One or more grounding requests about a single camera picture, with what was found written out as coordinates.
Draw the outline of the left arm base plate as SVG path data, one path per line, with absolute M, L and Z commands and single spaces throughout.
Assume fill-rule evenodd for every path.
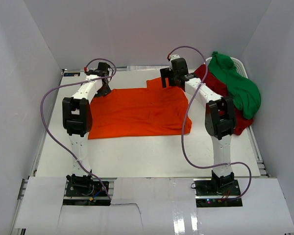
M 110 199 L 99 181 L 93 181 L 90 188 L 74 186 L 67 181 L 63 198 L 64 206 L 110 206 Z

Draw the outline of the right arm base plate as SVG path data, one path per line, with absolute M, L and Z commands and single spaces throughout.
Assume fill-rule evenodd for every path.
M 229 208 L 242 207 L 242 199 L 236 197 L 241 195 L 237 180 L 233 183 L 217 189 L 211 180 L 195 180 L 191 184 L 195 191 L 197 208 Z

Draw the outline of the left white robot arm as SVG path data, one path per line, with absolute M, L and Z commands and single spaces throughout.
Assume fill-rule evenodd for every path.
M 76 188 L 82 195 L 89 195 L 94 189 L 87 146 L 88 135 L 93 125 L 90 103 L 95 97 L 111 93 L 107 78 L 110 69 L 110 65 L 105 62 L 100 62 L 96 69 L 85 68 L 86 83 L 71 97 L 62 100 L 63 127 L 69 135 L 72 152 L 75 155 L 73 174 L 67 178 L 77 184 Z

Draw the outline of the orange t shirt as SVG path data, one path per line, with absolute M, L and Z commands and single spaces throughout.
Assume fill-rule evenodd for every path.
M 168 136 L 189 134 L 192 121 L 185 117 L 188 99 L 179 87 L 163 88 L 160 78 L 145 88 L 113 89 L 93 98 L 88 138 Z

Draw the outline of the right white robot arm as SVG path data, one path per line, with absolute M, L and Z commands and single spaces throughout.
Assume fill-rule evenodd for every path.
M 223 195 L 234 183 L 230 165 L 230 144 L 236 127 L 233 99 L 222 96 L 213 88 L 212 76 L 206 64 L 201 72 L 189 72 L 186 60 L 177 54 L 168 56 L 171 65 L 160 70 L 162 87 L 177 86 L 192 95 L 205 109 L 204 125 L 213 144 L 212 179 L 207 186 Z

